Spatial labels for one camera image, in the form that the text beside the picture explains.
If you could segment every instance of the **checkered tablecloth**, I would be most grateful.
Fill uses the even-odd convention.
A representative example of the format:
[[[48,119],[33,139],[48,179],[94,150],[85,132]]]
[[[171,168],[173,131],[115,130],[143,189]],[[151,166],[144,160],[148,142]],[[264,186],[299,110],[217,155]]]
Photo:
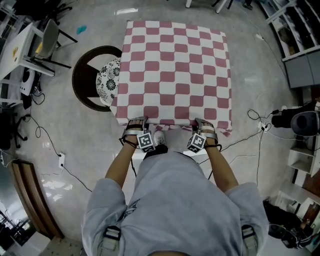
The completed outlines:
[[[129,21],[118,96],[111,110],[120,125],[148,116],[164,128],[195,118],[231,132],[231,79],[226,35],[182,23]]]

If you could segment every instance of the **person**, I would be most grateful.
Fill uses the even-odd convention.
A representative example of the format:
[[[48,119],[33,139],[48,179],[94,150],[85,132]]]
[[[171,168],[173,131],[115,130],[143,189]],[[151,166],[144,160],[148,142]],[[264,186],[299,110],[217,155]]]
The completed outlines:
[[[244,0],[243,7],[247,8],[249,10],[252,10],[253,7],[252,7],[251,3],[252,3],[252,0]]]
[[[212,124],[203,125],[211,128],[204,133],[214,133]],[[140,126],[136,119],[128,128]],[[239,256],[243,227],[252,228],[256,253],[263,247],[269,223],[257,185],[238,184],[213,138],[206,138],[205,150],[216,185],[191,157],[168,151],[164,133],[156,131],[128,206],[122,187],[138,141],[135,135],[126,141],[88,201],[82,225],[88,256]]]

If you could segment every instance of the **tiled floor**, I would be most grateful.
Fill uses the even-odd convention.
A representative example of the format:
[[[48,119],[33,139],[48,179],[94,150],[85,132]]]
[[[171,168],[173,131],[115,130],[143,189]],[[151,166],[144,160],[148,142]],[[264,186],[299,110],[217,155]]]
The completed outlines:
[[[208,0],[193,0],[188,9],[185,8],[185,0],[76,1],[73,10],[60,20],[60,28],[79,42],[59,49],[53,54],[53,60],[74,67],[84,53],[95,47],[112,45],[121,49],[127,20],[172,21],[225,32],[231,65],[233,132],[228,138],[222,134],[218,137],[222,146],[226,147],[258,131],[258,122],[247,117],[248,109],[257,110],[258,107],[259,113],[265,115],[283,105],[294,105],[295,97],[266,42],[254,37],[259,29],[281,62],[276,38],[266,24],[260,7],[253,3],[254,9],[250,11],[235,1],[230,10],[224,8],[216,14],[210,4]],[[134,12],[119,11],[124,9]],[[76,35],[77,28],[83,25],[87,26],[86,31]],[[92,65],[101,68],[105,62],[106,58],[101,57],[95,59]],[[119,152],[121,145],[118,138],[123,129],[111,112],[93,111],[79,102],[72,88],[73,69],[54,68],[54,77],[42,77],[45,101],[42,105],[33,104],[31,115],[46,128],[57,151],[66,154],[65,166],[68,170],[93,189]],[[20,111],[21,114],[28,113],[29,109]],[[80,240],[81,223],[90,192],[66,171],[60,174],[58,157],[50,140],[43,131],[41,138],[36,138],[36,127],[32,120],[22,125],[21,133],[29,139],[21,144],[17,153],[35,163],[49,208],[63,233]],[[271,132],[284,138],[293,137],[292,132],[285,129],[272,128]],[[190,134],[173,130],[168,131],[166,136],[170,147],[183,151]],[[293,171],[286,164],[292,143],[291,140],[264,133],[258,174],[258,188],[263,197],[275,195],[281,182],[292,176]],[[253,156],[239,157],[231,164],[240,183],[256,181],[258,149],[259,139],[254,136],[223,152],[229,163],[237,156]],[[200,162],[206,157],[203,154],[194,159]],[[133,162],[136,169],[140,162],[141,154],[137,152]],[[201,166],[208,176],[209,161]],[[130,169],[123,189],[127,201],[133,192],[134,179]]]

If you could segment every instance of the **sneaker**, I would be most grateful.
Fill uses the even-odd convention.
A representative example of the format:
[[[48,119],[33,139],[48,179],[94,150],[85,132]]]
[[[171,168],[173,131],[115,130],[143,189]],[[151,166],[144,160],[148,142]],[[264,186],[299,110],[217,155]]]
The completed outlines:
[[[249,10],[252,10],[252,9],[253,9],[252,5],[251,5],[251,4],[247,4],[246,2],[244,2],[242,6],[243,6],[244,8],[249,9]]]
[[[158,145],[167,145],[167,144],[166,144],[166,139],[165,139],[165,134],[164,134],[164,132],[161,131],[161,130],[157,130],[157,131],[154,133],[153,139],[154,139],[154,145],[155,145],[155,146],[158,146]]]

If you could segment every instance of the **gray t-shirt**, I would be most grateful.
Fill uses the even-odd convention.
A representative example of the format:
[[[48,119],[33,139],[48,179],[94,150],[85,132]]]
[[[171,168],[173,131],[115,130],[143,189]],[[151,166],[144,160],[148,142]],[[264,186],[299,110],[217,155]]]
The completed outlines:
[[[268,219],[255,183],[223,193],[199,165],[170,152],[144,160],[129,205],[120,186],[101,179],[89,199],[82,241],[96,256],[108,226],[121,229],[119,255],[177,251],[190,256],[239,256],[243,225],[251,225],[261,248]]]

